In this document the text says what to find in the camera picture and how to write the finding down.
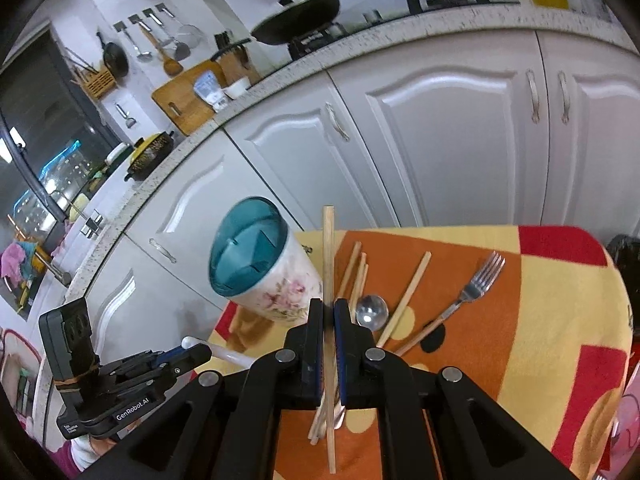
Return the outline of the wooden chopstick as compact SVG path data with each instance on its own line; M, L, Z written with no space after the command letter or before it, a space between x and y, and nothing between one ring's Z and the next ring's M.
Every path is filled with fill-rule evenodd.
M360 295L363 292L364 281L366 280L368 273L367 255L363 252L360 255L358 262L358 270L352 286L352 296L349 298L349 312L352 318L355 318L356 304ZM326 420L322 414L324 410L324 404L326 404L326 397L322 396L321 406L318 408L317 413L314 415L314 421L312 422L309 430L308 438L312 445L315 445L326 434Z
M393 332L396 330L396 326L398 325L399 321L404 315L406 307L408 307L409 301L411 300L414 292L418 288L420 281L422 280L423 275L425 273L425 270L431 261L431 258L432 258L431 252L426 252L423 255L418 267L416 268L416 272L414 272L409 285L407 286L405 292L402 294L400 298L399 304L397 305L394 312L390 315L390 319L386 323L384 330L382 331L382 334L378 337L378 341L376 342L376 346L378 348L383 348L386 342L390 339L390 336L392 336Z
M332 205L322 208L322 273L324 303L324 347L323 370L326 388L326 452L331 474L336 473L336 451L334 436L334 404L336 393L335 336L334 336L334 216Z
M362 297L364 284L368 277L369 265L364 262L360 264L356 275L356 281L354 291L352 292L352 302L350 303L350 313L352 316L355 314L357 301ZM316 445L322 438L322 431L326 429L326 415L323 414L324 406L326 405L326 398L322 398L321 406L318 408L317 414L314 415L314 421L311 424L308 438L311 445Z
M360 257L360 254L361 254L361 243L356 242L354 246L352 246L352 253L349 256L349 260L348 260L345 272L343 274L340 287L338 288L338 291L335 295L336 299L345 298L347 285L349 284L350 279L352 278L352 274L354 273L354 269L358 261L358 258Z

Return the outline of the white ceramic soup spoon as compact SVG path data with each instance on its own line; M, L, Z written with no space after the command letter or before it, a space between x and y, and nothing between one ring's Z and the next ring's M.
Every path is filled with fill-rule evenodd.
M198 346L199 344L202 344L203 346L209 348L214 358L239 366L243 370L248 370L255 362L255 359L251 358L250 356L244 356L244 354L240 352L229 350L227 348L218 346L218 344L212 344L211 342L201 340L193 336L185 336L181 341L181 347L183 349L190 349L192 347Z

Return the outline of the metal spoon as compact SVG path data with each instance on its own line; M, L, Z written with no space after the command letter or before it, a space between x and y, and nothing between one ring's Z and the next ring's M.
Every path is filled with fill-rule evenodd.
M355 318L352 322L362 328L370 330L371 333L378 332L385 327L388 316L388 307L385 300L378 295L362 296L356 304ZM336 404L334 406L334 428L340 429L345 417L346 406L341 404L340 392L336 393Z

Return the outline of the teal-lidded floral utensil holder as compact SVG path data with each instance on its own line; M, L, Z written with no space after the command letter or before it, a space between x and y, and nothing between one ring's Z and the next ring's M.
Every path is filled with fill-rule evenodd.
M224 216L209 253L216 294L267 320L304 324L322 279L277 206L262 196L236 203Z

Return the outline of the yellow-lidded black casserole pot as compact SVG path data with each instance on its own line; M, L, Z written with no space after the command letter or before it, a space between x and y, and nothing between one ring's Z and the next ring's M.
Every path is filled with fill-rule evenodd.
M167 132L160 132L140 138L134 144L124 180L144 181L167 158L175 146L175 141Z

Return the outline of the hanging metal peeler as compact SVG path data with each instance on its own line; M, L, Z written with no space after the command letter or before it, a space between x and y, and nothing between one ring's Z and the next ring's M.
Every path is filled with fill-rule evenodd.
M131 129L137 121L129 115L126 110L124 110L118 103L115 104L116 110L119 112L119 115L122 116L122 119L125 121L125 125L127 129Z

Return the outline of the wooden cutting board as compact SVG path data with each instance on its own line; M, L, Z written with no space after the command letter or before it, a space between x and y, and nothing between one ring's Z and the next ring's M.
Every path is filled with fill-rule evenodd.
M151 94L154 103L185 136L190 136L215 116L214 110L193 90L195 81L208 70L213 72L224 87L227 85L220 65L206 60L190 70L184 70Z

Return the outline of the white plastic pouch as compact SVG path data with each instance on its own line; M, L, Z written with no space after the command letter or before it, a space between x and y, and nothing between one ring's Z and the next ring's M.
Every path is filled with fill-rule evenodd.
M215 113L219 113L229 105L228 96L211 70L206 70L198 76L194 82L193 91Z

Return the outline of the wooden chopstick rack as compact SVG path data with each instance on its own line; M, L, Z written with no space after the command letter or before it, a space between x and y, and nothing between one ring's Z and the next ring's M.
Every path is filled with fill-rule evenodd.
M102 66L97 72L80 67L75 67L74 71L78 84L93 101L103 99L117 86L116 79L105 66Z

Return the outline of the wooden spatula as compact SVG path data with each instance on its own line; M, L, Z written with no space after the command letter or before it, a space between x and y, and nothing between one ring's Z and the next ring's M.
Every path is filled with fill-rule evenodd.
M167 76L170 78L178 76L183 72L183 66L173 58L171 58L160 45L158 40L155 38L151 29L148 26L143 24L142 22L138 23L139 28L142 31L142 34L145 36L147 40L152 44L152 46L157 50L157 53L160 55L160 59L163 62L163 70Z

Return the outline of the hanging metal ladle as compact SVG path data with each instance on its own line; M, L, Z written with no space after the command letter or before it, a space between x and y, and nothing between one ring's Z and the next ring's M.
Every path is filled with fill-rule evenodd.
M140 63L149 63L152 61L153 55L150 52L143 51L138 47L138 45L134 41L134 38L130 36L130 33L128 32L126 25L122 21L116 22L113 25L113 27L116 30L116 32L118 32L119 35L124 36L127 39L127 41L131 44L131 47L134 48L134 53L136 54L136 58Z

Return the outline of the black hanging frying pan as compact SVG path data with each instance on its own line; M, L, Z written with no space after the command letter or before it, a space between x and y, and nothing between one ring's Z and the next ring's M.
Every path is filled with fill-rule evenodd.
M125 78L129 73L129 63L124 49L113 41L106 41L99 30L96 36L101 44L103 63L106 68L116 79Z

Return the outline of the black wok with lid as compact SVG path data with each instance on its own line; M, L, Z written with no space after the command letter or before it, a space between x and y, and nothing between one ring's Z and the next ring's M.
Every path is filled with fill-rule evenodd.
M248 38L219 49L210 60L215 62L234 48L257 41L267 46L287 46L288 55L296 61L306 55L300 43L330 27L340 9L340 0L291 0L278 13L257 24Z

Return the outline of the black gas stove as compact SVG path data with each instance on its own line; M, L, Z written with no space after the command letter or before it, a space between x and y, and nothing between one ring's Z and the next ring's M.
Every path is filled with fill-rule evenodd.
M384 0L377 6L366 1L352 9L341 10L329 24L290 42L288 54L293 61L296 61L355 32L400 18L408 18L408 16L457 8L458 6L477 6L478 4L484 6L485 4L503 3L518 4L518 0Z

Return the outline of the wooden-handled metal fork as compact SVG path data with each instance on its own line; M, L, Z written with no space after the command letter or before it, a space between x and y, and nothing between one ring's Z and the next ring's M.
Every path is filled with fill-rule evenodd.
M492 285L495 284L505 265L506 258L498 252L492 252L472 276L469 283L461 289L458 298L449 307L446 307L441 314L437 315L432 322L429 322L427 326L423 327L422 330L419 330L395 350L396 356L403 356L414 346L420 344L425 337L430 336L431 333L442 326L464 304L472 304L476 300L483 298L490 291Z

